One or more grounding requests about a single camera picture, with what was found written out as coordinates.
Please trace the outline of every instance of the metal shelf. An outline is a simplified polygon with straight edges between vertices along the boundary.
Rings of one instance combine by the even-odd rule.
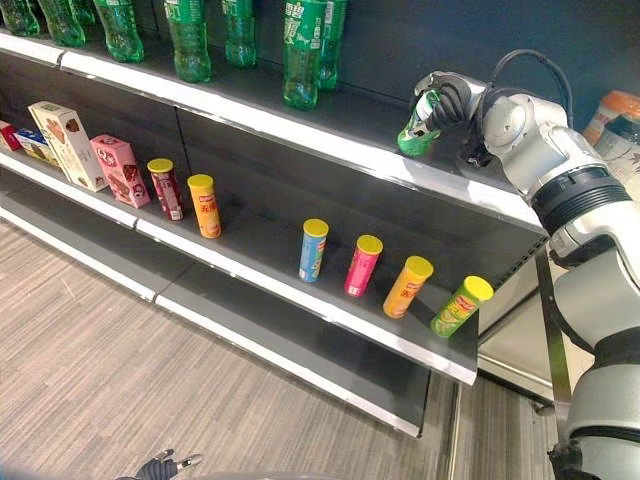
[[[7,185],[9,176],[0,176]],[[193,261],[25,182],[4,195],[0,217],[153,301]]]
[[[67,181],[61,170],[22,152],[0,151],[0,166],[127,228],[133,228],[136,222],[137,217],[125,211],[126,205],[118,202],[109,188],[94,193],[76,187]]]
[[[0,30],[0,51],[29,58],[24,53],[28,54],[28,49],[16,50],[14,39]],[[63,71],[174,105],[376,178],[438,195],[542,232],[533,211],[496,166],[483,170],[465,166],[456,158],[459,146],[452,148],[446,141],[440,142],[423,161],[397,153],[395,137],[410,113],[405,108],[343,88],[323,97],[314,111],[298,112],[281,104],[279,73],[265,66],[234,70],[214,49],[216,80],[209,85],[189,85],[173,72],[168,41],[154,36],[143,40],[147,59],[139,65],[119,64],[111,59],[96,32],[85,48],[64,50],[58,65]],[[36,46],[52,45],[46,40],[21,41]]]
[[[414,437],[429,371],[196,264],[156,303]]]
[[[417,437],[427,368],[10,172],[0,217],[148,301]]]
[[[14,172],[29,179],[32,179],[31,174],[36,173],[36,181],[49,188],[55,183],[56,175],[61,175],[46,165],[38,165],[35,160],[35,165],[30,165],[30,168],[23,167],[31,162],[24,154],[0,154],[0,162],[7,162],[7,159],[13,161]],[[80,192],[78,188],[58,181],[68,191]],[[67,190],[61,187],[55,191]],[[182,221],[171,222],[164,217],[157,200],[136,210],[108,198],[108,192],[81,193],[84,196],[75,196],[74,201],[83,204],[86,199],[89,204],[83,205],[96,212],[103,213],[100,210],[102,203],[95,203],[99,198],[115,210],[135,215],[134,228],[139,233],[434,371],[469,385],[475,381],[477,318],[468,321],[448,340],[436,336],[429,328],[434,312],[446,301],[450,292],[435,284],[428,284],[402,320],[391,320],[382,312],[382,303],[398,273],[399,265],[388,265],[383,260],[376,268],[365,296],[354,299],[342,290],[345,272],[351,261],[351,248],[329,244],[322,274],[316,283],[309,284],[297,276],[300,232],[282,222],[265,219],[219,199],[223,212],[223,235],[211,240],[200,235],[193,212],[187,213]]]

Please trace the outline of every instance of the red snack box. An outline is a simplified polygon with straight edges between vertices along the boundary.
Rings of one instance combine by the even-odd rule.
[[[6,146],[10,150],[19,150],[21,148],[18,139],[13,136],[16,129],[7,122],[0,122],[0,145]]]
[[[140,208],[151,200],[142,181],[131,145],[111,135],[91,140],[100,167],[117,200]]]

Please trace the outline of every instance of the pink snack box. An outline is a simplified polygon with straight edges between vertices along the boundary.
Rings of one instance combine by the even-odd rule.
[[[131,145],[111,135],[98,135],[91,146],[116,199],[136,208],[151,201]]]

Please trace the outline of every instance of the dark shelf back panel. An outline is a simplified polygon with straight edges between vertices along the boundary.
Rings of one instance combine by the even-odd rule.
[[[89,136],[110,133],[129,141],[144,172],[150,158],[173,159],[187,202],[190,165],[194,173],[215,177],[225,202],[296,228],[306,218],[324,218],[335,244],[352,246],[363,233],[378,235],[385,263],[398,270],[407,256],[423,255],[436,266],[432,281],[448,290],[469,274],[500,285],[541,239],[437,196],[25,60],[3,55],[0,76],[0,114],[17,127],[35,127],[27,111],[31,103],[46,99],[74,108]]]
[[[206,3],[211,45],[223,47],[220,0]],[[254,0],[259,58],[282,64],[284,0]],[[163,0],[138,6],[138,22],[168,34]],[[599,0],[425,2],[351,0],[341,59],[346,84],[405,102],[433,70],[487,79],[515,48],[535,48],[562,66],[574,87],[576,127],[584,128],[609,90],[640,94],[640,3]],[[558,100],[555,85],[535,61],[519,61],[504,83]]]

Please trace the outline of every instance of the pringles can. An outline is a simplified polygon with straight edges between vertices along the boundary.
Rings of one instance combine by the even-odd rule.
[[[382,305],[384,313],[391,318],[402,318],[424,282],[431,275],[433,275],[431,262],[417,255],[407,258]]]
[[[147,168],[151,172],[162,211],[169,220],[181,220],[184,217],[184,208],[173,162],[168,158],[155,158],[147,163]]]
[[[310,218],[302,225],[302,252],[298,275],[305,282],[315,282],[320,273],[322,254],[327,244],[329,225],[319,218]]]
[[[471,275],[431,320],[431,330],[448,338],[475,313],[480,305],[493,297],[493,287],[483,278]]]
[[[382,252],[382,241],[379,238],[373,235],[358,237],[347,280],[344,282],[344,291],[347,295],[352,297],[364,295],[380,252]]]
[[[213,178],[209,175],[192,175],[187,179],[191,190],[193,208],[198,218],[200,235],[205,238],[218,238],[222,233],[218,205],[213,192]]]

